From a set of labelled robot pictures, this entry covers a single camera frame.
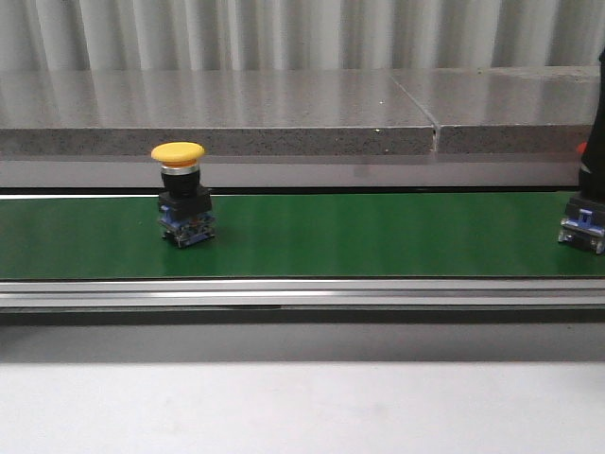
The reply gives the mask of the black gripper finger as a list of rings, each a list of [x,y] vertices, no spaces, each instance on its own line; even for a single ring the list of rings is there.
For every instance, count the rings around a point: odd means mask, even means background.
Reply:
[[[585,197],[604,198],[604,52],[599,55],[600,80],[596,117],[580,158],[579,188]]]

